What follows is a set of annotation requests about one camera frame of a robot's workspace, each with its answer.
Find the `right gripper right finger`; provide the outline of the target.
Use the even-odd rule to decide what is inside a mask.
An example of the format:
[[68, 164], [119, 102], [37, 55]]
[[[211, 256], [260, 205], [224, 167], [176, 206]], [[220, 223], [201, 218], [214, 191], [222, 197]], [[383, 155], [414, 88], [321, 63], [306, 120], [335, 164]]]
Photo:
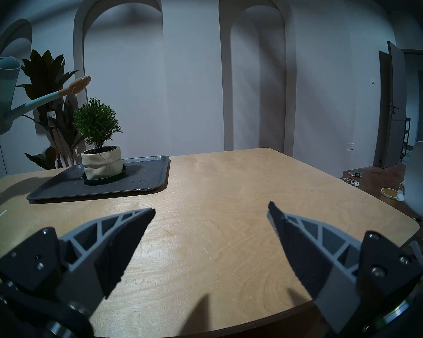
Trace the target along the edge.
[[423, 267], [381, 233], [363, 241], [324, 222], [284, 213], [267, 218], [298, 280], [328, 325], [326, 334], [402, 334], [418, 303]]

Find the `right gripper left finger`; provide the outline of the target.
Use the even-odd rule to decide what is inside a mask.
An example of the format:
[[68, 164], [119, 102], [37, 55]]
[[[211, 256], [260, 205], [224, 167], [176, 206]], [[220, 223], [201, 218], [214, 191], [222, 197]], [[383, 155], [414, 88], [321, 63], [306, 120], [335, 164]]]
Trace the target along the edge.
[[44, 227], [0, 258], [0, 279], [50, 302], [94, 313], [115, 289], [156, 215], [138, 209], [88, 221], [58, 237]]

